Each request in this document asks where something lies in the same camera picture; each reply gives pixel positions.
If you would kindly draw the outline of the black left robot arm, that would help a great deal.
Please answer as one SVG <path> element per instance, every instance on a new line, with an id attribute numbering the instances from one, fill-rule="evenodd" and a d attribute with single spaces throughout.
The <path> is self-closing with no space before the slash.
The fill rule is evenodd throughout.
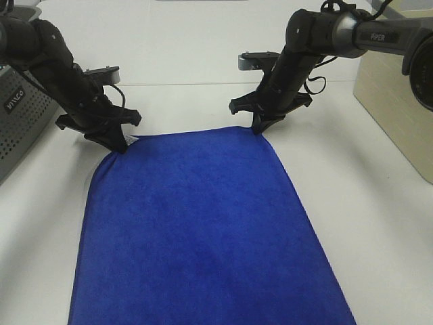
<path id="1" fill-rule="evenodd" d="M 1 17 L 1 63 L 28 71 L 35 87 L 64 109 L 55 122 L 60 129 L 78 131 L 112 152 L 127 151 L 121 126 L 137 126 L 141 115 L 114 105 L 104 93 L 105 86 L 115 87 L 120 80 L 117 66 L 84 71 L 52 23 L 10 16 Z"/>

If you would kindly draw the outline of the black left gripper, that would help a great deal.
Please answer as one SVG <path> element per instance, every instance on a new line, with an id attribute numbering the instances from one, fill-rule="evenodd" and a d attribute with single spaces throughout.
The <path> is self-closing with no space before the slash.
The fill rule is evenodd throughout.
<path id="1" fill-rule="evenodd" d="M 56 125 L 60 129 L 73 129 L 84 138 L 111 152 L 125 153 L 128 144 L 122 132 L 123 124 L 137 126 L 141 115 L 137 110 L 124 107 L 126 97 L 121 95 L 122 105 L 111 102 L 100 85 L 84 74 L 79 67 L 59 68 L 55 71 L 55 101 L 64 109 Z"/>

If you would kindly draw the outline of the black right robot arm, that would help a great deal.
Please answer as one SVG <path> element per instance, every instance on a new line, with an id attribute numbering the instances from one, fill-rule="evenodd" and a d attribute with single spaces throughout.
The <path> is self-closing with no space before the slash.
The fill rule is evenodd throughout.
<path id="1" fill-rule="evenodd" d="M 324 1 L 319 12 L 300 9 L 286 28 L 286 43 L 279 52 L 242 53 L 241 70 L 261 70 L 255 91 L 232 99 L 232 114 L 253 114 L 252 131 L 262 133 L 286 114 L 312 102 L 307 83 L 311 72 L 336 58 L 359 58 L 367 51 L 403 57 L 402 74 L 409 77 L 416 100 L 432 109 L 432 18 L 384 19 L 389 2 L 371 15 L 344 1 Z"/>

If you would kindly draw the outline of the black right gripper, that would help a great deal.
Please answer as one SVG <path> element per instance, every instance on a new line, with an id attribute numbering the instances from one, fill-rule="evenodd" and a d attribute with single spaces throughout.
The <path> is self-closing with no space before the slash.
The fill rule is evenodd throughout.
<path id="1" fill-rule="evenodd" d="M 290 105 L 312 71 L 312 56 L 283 50 L 271 71 L 264 73 L 255 91 L 232 99 L 229 109 L 254 112 L 251 129 L 260 134 L 283 121 Z"/>

